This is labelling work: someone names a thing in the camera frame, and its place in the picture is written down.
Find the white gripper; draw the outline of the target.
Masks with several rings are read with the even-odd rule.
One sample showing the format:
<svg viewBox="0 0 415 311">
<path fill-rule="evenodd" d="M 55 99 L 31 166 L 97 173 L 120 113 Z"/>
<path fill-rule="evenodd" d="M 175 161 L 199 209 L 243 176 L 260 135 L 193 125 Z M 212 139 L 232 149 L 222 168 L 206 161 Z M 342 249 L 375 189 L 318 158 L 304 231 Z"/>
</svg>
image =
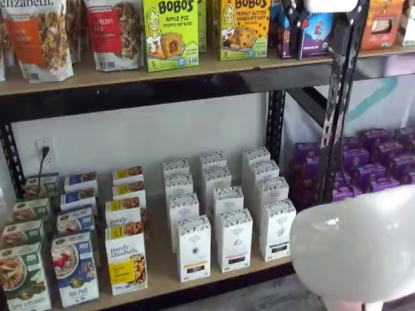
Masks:
<svg viewBox="0 0 415 311">
<path fill-rule="evenodd" d="M 289 21 L 290 39 L 289 53 L 297 59 L 302 59 L 304 29 L 303 22 L 309 12 L 350 12 L 357 6 L 358 0 L 282 0 L 283 11 Z"/>
</svg>

